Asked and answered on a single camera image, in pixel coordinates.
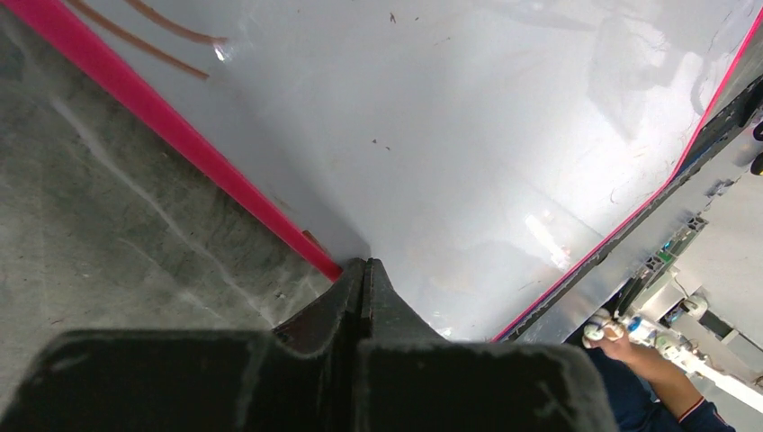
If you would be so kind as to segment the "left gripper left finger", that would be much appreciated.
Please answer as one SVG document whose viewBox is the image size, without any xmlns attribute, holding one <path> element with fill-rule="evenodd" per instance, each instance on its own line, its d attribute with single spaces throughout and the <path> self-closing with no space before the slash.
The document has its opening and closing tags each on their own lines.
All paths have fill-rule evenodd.
<svg viewBox="0 0 763 432">
<path fill-rule="evenodd" d="M 4 431 L 345 431 L 363 305 L 354 259 L 271 330 L 79 329 L 33 359 Z"/>
</svg>

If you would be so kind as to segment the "red framed whiteboard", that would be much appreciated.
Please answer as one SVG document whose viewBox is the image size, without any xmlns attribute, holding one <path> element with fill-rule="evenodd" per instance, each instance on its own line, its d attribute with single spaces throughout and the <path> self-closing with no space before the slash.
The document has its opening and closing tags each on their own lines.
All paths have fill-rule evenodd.
<svg viewBox="0 0 763 432">
<path fill-rule="evenodd" d="M 510 327 L 665 190 L 759 1 L 4 1 L 324 275 Z"/>
</svg>

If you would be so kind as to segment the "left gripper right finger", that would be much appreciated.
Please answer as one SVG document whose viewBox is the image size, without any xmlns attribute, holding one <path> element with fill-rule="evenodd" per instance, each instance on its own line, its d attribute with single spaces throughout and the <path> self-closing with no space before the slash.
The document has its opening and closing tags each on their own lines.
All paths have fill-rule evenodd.
<svg viewBox="0 0 763 432">
<path fill-rule="evenodd" d="M 614 431 L 604 384 L 567 344 L 451 342 L 366 262 L 357 348 L 358 431 Z"/>
</svg>

